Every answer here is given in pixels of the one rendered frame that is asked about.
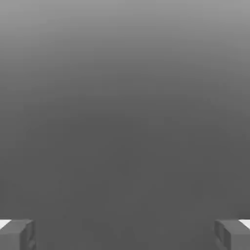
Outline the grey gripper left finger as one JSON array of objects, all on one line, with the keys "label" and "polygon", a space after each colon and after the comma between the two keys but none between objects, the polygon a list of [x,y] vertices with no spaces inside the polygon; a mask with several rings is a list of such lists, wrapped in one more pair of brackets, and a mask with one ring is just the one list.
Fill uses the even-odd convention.
[{"label": "grey gripper left finger", "polygon": [[37,250],[35,221],[0,219],[0,250]]}]

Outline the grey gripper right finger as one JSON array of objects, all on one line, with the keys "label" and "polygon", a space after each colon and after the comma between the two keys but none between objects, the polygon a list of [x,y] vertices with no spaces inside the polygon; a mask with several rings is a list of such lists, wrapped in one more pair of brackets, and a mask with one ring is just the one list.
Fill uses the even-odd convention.
[{"label": "grey gripper right finger", "polygon": [[250,219],[215,220],[218,250],[250,250]]}]

